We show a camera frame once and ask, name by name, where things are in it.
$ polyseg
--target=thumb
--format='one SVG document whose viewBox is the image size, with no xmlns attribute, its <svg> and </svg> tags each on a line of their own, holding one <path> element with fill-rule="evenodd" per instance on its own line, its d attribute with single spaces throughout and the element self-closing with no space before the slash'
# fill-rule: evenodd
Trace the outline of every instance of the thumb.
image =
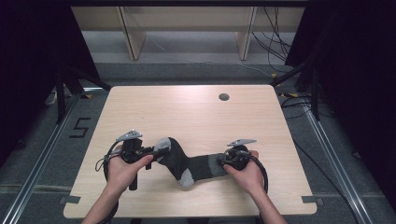
<svg viewBox="0 0 396 224">
<path fill-rule="evenodd" d="M 154 158 L 153 155 L 147 155 L 147 156 L 143 157 L 142 159 L 138 160 L 137 162 L 134 162 L 132 164 L 132 166 L 135 169 L 140 170 L 142 167 L 144 167 L 147 164 L 149 164 L 152 161 L 153 158 Z"/>
<path fill-rule="evenodd" d="M 231 165 L 224 164 L 223 168 L 229 175 L 235 175 L 238 172 Z"/>
</svg>

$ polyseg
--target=forearm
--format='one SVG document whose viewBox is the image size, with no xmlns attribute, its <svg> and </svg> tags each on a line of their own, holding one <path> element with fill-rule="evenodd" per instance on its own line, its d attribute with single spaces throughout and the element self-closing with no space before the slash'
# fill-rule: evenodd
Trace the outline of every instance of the forearm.
<svg viewBox="0 0 396 224">
<path fill-rule="evenodd" d="M 265 224 L 287 223 L 286 220 L 277 211 L 276 207 L 271 202 L 271 199 L 264 192 L 264 189 L 259 189 L 249 194 L 253 199 L 254 203 L 259 208 L 262 221 Z"/>
<path fill-rule="evenodd" d="M 83 220 L 83 224 L 98 223 L 110 214 L 122 194 L 121 190 L 114 190 L 106 186 L 96 203 Z"/>
</svg>

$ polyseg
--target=sock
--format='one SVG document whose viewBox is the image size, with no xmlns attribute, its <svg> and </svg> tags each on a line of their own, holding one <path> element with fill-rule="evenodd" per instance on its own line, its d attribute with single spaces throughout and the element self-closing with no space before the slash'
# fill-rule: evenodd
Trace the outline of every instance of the sock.
<svg viewBox="0 0 396 224">
<path fill-rule="evenodd" d="M 158 158 L 157 162 L 165 165 L 182 187 L 190 187 L 197 180 L 227 175 L 218 161 L 218 158 L 222 157 L 222 153 L 189 158 L 173 138 L 161 139 L 155 145 L 154 151 L 163 147 L 169 147 L 170 151 L 165 156 Z"/>
</svg>

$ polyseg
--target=light wood table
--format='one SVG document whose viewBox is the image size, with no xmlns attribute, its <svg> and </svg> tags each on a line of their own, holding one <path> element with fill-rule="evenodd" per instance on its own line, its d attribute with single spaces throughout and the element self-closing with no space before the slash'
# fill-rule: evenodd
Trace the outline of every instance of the light wood table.
<svg viewBox="0 0 396 224">
<path fill-rule="evenodd" d="M 219 95 L 227 93 L 228 101 Z M 260 153 L 267 170 L 269 196 L 283 215 L 314 214 L 315 203 L 288 125 L 272 86 L 132 86 L 114 87 L 106 100 L 91 143 L 78 172 L 64 215 L 85 217 L 106 181 L 95 164 L 115 139 L 136 129 L 144 147 L 173 137 L 194 157 L 222 153 L 240 138 L 257 139 L 248 149 Z M 116 217 L 240 217 L 257 216 L 249 196 L 229 175 L 196 182 L 183 189 L 168 169 L 157 162 L 142 169 L 136 191 L 126 190 Z"/>
</svg>

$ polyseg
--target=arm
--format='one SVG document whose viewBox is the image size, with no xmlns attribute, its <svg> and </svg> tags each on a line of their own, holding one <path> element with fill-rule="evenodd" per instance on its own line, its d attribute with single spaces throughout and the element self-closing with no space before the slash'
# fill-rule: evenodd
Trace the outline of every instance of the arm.
<svg viewBox="0 0 396 224">
<path fill-rule="evenodd" d="M 257 151 L 250 151 L 250 153 L 259 158 Z M 250 161 L 243 171 L 237 171 L 230 165 L 224 165 L 224 170 L 232 175 L 236 183 L 250 195 L 259 208 L 265 224 L 287 223 L 266 194 L 262 183 L 262 172 L 254 161 Z"/>
<path fill-rule="evenodd" d="M 137 171 L 149 164 L 152 158 L 151 155 L 146 156 L 132 164 L 126 163 L 120 157 L 112 158 L 108 164 L 107 184 L 82 223 L 98 223 L 107 217 L 121 194 L 134 180 Z"/>
</svg>

